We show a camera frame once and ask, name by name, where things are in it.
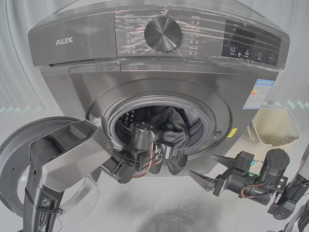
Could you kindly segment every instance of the power button icon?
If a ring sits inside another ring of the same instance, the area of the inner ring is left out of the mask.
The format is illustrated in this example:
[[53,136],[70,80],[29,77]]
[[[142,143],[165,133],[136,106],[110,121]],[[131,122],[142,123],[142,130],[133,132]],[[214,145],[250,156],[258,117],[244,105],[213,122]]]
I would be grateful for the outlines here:
[[269,62],[274,62],[275,61],[275,55],[274,54],[270,54],[268,57]]

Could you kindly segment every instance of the qr code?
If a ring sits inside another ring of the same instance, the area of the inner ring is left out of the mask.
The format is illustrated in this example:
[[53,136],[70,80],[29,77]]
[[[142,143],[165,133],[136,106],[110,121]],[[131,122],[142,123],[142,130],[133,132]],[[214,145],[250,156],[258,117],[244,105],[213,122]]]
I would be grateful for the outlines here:
[[267,95],[269,91],[270,91],[270,87],[264,87],[264,88],[261,90],[260,95]]

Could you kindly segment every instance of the white laundry basket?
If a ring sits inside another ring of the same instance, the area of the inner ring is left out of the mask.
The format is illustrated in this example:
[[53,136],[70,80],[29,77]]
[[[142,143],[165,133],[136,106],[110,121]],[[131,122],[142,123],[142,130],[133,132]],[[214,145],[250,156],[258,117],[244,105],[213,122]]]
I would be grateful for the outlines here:
[[[290,110],[283,106],[263,105],[231,152],[235,157],[239,152],[247,151],[255,155],[255,160],[263,161],[270,149],[288,151],[298,140],[299,130]],[[259,162],[252,168],[260,167]]]

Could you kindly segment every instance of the barcode label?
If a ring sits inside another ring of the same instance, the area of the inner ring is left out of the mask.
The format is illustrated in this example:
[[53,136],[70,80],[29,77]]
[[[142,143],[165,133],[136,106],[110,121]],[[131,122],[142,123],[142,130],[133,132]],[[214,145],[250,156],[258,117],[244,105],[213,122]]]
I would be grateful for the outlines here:
[[272,80],[257,79],[243,109],[259,109],[274,83]]
[[171,151],[171,147],[166,147],[166,154],[165,154],[165,158],[168,159],[170,157],[170,151]]

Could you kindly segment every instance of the black fabric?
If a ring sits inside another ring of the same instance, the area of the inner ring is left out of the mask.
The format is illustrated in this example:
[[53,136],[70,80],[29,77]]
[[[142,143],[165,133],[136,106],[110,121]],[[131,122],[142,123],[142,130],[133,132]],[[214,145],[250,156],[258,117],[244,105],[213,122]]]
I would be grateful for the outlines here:
[[[178,150],[176,156],[172,156],[170,160],[164,159],[163,162],[163,165],[167,164],[172,175],[177,175],[186,166],[184,151],[190,143],[187,127],[180,113],[174,107],[168,106],[143,107],[138,109],[134,121],[147,122],[155,126],[158,131],[162,132],[161,142],[174,145],[174,149]],[[162,163],[152,165],[149,171],[157,174],[161,165]]]

